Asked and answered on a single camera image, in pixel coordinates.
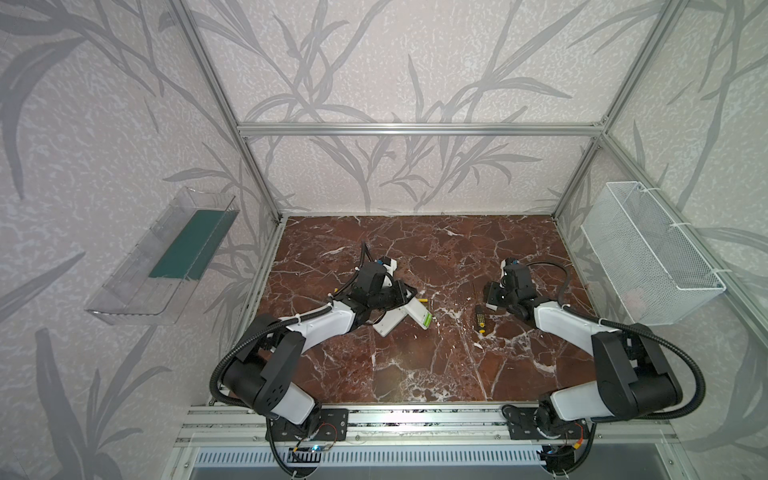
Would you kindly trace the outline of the white remote control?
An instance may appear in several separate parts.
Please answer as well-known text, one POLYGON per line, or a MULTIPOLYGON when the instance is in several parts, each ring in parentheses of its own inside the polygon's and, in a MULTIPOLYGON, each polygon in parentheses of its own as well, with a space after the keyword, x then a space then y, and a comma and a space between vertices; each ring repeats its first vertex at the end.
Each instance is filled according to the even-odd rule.
POLYGON ((431 325, 433 315, 421 299, 412 298, 402 309, 423 330, 427 330, 431 325))
POLYGON ((406 316, 407 313, 403 308, 389 310, 373 325, 373 328, 381 337, 386 337, 406 316))

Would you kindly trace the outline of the black yellow screwdriver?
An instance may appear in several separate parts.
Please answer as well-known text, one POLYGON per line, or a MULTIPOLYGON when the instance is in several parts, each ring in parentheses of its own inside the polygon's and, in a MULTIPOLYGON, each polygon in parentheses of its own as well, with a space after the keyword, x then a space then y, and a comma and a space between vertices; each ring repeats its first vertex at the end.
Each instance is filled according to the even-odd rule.
POLYGON ((485 304, 483 302, 482 292, 477 290, 476 284, 473 284, 473 289, 476 300, 474 306, 476 330, 479 336, 484 336, 486 334, 485 304))

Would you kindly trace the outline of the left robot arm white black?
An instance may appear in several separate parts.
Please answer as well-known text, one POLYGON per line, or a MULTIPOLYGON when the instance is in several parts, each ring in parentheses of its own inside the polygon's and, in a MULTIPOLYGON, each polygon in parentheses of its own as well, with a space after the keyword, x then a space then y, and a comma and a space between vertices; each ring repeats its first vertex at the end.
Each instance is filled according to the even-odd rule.
POLYGON ((214 367, 214 401, 247 408, 269 420, 310 428, 320 402, 293 383, 303 353, 367 326, 371 314, 401 310, 418 301, 415 287, 395 277, 397 262, 375 259, 365 243, 352 277, 320 308, 287 317, 262 314, 214 367))

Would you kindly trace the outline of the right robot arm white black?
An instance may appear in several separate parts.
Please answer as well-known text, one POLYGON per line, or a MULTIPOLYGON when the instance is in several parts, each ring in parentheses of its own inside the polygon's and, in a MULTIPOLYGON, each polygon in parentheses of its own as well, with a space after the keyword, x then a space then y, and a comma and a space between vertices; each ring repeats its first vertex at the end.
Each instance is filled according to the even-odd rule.
POLYGON ((532 264, 507 258, 501 278, 487 284, 486 306, 504 310, 531 327, 554 335, 593 359, 595 379, 544 396, 538 418, 553 424, 590 420, 602 422, 671 420, 695 412, 706 398, 704 373, 682 348, 654 334, 643 324, 626 325, 591 318, 564 303, 570 273, 555 267, 565 281, 555 299, 540 294, 532 279, 532 264))

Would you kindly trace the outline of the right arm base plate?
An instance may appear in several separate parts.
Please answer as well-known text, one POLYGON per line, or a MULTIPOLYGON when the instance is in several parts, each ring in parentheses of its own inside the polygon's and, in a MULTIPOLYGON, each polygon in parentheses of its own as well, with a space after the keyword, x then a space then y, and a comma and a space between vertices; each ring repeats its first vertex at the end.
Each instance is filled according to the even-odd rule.
POLYGON ((585 420, 565 421, 547 406, 519 407, 507 404, 501 407, 511 440, 553 440, 583 442, 589 427, 585 420))

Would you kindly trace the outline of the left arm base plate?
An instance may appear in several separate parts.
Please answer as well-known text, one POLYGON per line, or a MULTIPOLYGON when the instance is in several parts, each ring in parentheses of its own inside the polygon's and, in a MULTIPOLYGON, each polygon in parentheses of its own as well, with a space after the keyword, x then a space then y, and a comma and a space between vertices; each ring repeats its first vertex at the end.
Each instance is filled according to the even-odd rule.
POLYGON ((320 408, 298 425, 279 418, 272 422, 271 437, 277 442, 311 440, 335 442, 346 439, 350 411, 345 408, 320 408))

